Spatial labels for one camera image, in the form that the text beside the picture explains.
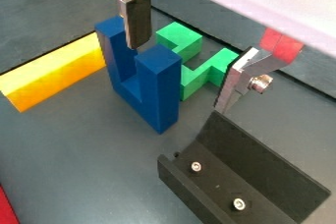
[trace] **orange block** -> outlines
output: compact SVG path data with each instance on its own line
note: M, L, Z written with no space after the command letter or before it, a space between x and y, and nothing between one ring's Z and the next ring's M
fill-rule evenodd
M97 33L43 55L0 77L0 91L21 112L106 66Z

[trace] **dark gray tabletop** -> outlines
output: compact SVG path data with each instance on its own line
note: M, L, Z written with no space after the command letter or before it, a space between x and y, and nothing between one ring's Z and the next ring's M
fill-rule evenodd
M279 74L229 117L336 191L336 105ZM25 114L0 99L0 181L23 224L201 223L158 178L159 154L194 140L213 111L209 84L159 136L115 94L107 70ZM334 223L335 195L305 221Z
M0 73L117 14L111 0L73 0L74 6L63 0L17 1L0 0ZM154 12L154 29L170 22ZM206 39L189 65L199 66L221 47ZM335 100L274 77L269 93L249 93L227 116L334 194ZM193 142L217 92L209 84L182 103L179 123L162 136L115 94L106 69L25 114L2 97L0 183L22 223L201 223L161 182L157 158L173 157ZM334 223L335 207L333 195L305 224Z

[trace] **screw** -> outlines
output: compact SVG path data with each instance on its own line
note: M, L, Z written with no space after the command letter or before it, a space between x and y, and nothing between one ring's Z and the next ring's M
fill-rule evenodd
M251 80L249 88L255 89L261 94L263 94L267 91L273 80L274 79L269 75L262 75Z
M202 164L201 164L199 162L194 162L194 163L193 163L193 170L194 170L194 172L197 172L197 173L202 172L203 166L202 166Z
M237 198L234 201L234 206L237 210L243 211L246 209L246 202L242 198Z

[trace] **toy block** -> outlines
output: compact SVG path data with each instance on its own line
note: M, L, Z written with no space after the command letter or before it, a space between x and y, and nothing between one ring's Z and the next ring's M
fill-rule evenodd
M221 86L227 70L227 66L235 60L238 54L222 49L194 71L187 66L183 66L182 75L182 94L181 99L185 101L189 97L211 82Z
M267 28L261 40L261 47L290 64L303 48L303 43L277 30Z
M121 17L97 24L97 32L114 89L162 134L179 118L182 57L163 45L131 50Z
M202 52L203 36L178 23L173 23L157 32L157 41L183 57L183 63ZM238 54L225 48L195 71L183 65L181 85L181 99L183 101L207 82L221 86L227 66L237 57Z
M25 112L106 66L97 33L0 77L0 90Z
M183 63L193 59L203 49L203 36L178 23L157 32L157 42L174 50Z
M19 220L7 199L6 192L0 186L0 223L2 224L19 224Z

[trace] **bolt head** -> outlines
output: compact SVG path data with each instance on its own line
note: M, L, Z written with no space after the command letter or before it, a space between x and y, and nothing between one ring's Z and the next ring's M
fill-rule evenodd
M243 211L246 209L246 202L242 198L237 198L234 201L235 209Z
M197 173L202 172L202 170L203 170L203 165L201 164L201 162L194 162L194 163L193 163L193 170L194 170Z

